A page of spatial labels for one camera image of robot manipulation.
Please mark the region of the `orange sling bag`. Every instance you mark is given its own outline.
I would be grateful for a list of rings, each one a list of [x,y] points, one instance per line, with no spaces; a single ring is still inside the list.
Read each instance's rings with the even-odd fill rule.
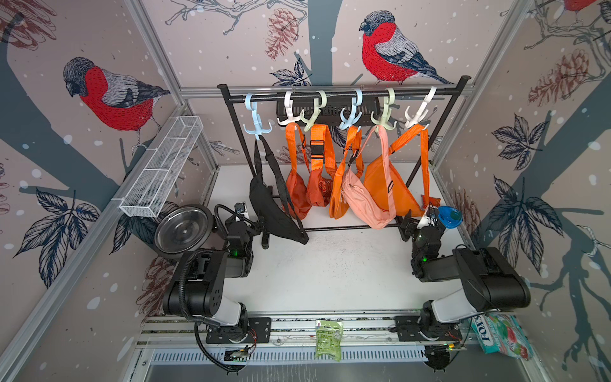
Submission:
[[[393,144],[389,145],[390,157],[396,151],[406,146],[417,135],[420,137],[421,158],[423,161],[427,159],[429,155],[426,154],[424,148],[421,148],[421,144],[423,145],[423,147],[428,146],[429,135],[423,125],[413,126],[404,134],[402,134],[396,141],[394,141]],[[392,163],[390,165],[390,169],[391,178],[392,181],[394,181],[393,195],[396,205],[396,216],[406,216],[408,213],[411,213],[412,216],[423,216],[428,206],[440,206],[441,199],[431,197],[430,195],[431,176],[428,175],[428,170],[425,170],[425,174],[423,175],[423,202],[420,204],[412,195],[408,187],[405,186],[405,182],[402,180],[399,172],[392,165]],[[367,166],[364,178],[364,185],[370,190],[378,206],[386,209],[388,206],[386,197],[383,197],[382,194],[375,195],[374,191],[374,187],[377,185],[378,181],[382,180],[382,175],[380,171],[381,163],[380,157],[378,157]]]

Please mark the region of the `black waist bag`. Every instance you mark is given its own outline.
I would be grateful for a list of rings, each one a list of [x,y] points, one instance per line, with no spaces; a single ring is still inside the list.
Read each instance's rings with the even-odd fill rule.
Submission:
[[[263,161],[259,152],[259,143],[263,145],[265,160],[275,177],[278,199],[282,206],[279,206],[273,198],[272,192],[263,179]],[[249,197],[257,218],[259,218],[259,221],[263,221],[263,227],[271,235],[307,244],[310,238],[303,227],[302,221],[298,217],[293,218],[291,216],[291,213],[296,213],[296,208],[289,195],[278,161],[262,135],[255,142],[253,161],[255,176],[250,183]]]

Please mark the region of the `rust orange backpack bag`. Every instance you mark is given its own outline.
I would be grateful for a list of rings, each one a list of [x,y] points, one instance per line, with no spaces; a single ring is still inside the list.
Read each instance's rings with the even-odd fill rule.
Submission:
[[[303,178],[298,174],[298,155],[302,155],[305,167],[310,172],[310,159],[307,152],[308,145],[306,137],[297,123],[289,123],[285,133],[291,161],[291,171],[286,179],[286,187],[294,207],[290,215],[302,220],[306,218],[312,205],[307,197],[307,186]]]

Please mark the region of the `pink waist bag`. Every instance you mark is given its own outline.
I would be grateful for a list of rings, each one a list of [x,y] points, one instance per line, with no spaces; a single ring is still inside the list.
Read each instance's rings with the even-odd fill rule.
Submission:
[[[386,129],[379,127],[380,156],[382,180],[374,187],[375,195],[382,194],[387,199],[387,208],[381,208],[376,203],[370,190],[355,175],[348,171],[342,185],[342,196],[349,208],[371,229],[384,229],[396,218],[396,205],[393,195],[394,181],[391,178],[389,142]]]

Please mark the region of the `orange crossbody bag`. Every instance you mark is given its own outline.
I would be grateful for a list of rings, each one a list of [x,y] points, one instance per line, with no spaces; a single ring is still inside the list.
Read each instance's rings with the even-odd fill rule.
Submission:
[[[360,178],[364,171],[364,161],[361,157],[362,132],[359,127],[350,127],[348,129],[347,141],[344,149],[344,157],[340,165],[337,167],[334,175],[333,190],[329,201],[329,216],[333,219],[340,219],[345,216],[348,211],[348,203],[345,202],[342,196],[342,185],[350,167],[353,163],[356,164],[356,175]]]

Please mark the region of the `dark orange bag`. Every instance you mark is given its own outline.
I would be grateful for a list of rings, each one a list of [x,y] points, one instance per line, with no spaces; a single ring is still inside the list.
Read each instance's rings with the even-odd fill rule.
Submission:
[[[307,197],[311,205],[329,205],[333,190],[334,175],[337,170],[334,142],[329,127],[315,124],[310,129],[310,177]]]

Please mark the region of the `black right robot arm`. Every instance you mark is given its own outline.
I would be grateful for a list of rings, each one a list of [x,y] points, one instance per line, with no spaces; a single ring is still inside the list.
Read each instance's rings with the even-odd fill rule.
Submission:
[[[420,334],[433,340],[466,318],[530,305],[531,293],[498,248],[472,250],[458,245],[450,256],[440,253],[446,226],[440,218],[410,214],[398,219],[403,240],[411,242],[412,275],[422,283],[458,280],[461,287],[423,304]]]

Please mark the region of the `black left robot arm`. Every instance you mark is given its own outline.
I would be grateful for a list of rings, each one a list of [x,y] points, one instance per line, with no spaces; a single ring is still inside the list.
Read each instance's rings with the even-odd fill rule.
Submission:
[[[201,331],[212,329],[229,342],[258,340],[247,308],[224,297],[224,284],[226,279],[248,276],[254,261],[252,242],[260,233],[259,223],[244,214],[241,204],[233,209],[186,205],[168,213],[154,237],[157,250],[178,263],[165,290],[162,310],[192,323],[200,351],[227,374],[239,374],[246,367],[256,344],[231,352],[225,364],[206,349]]]

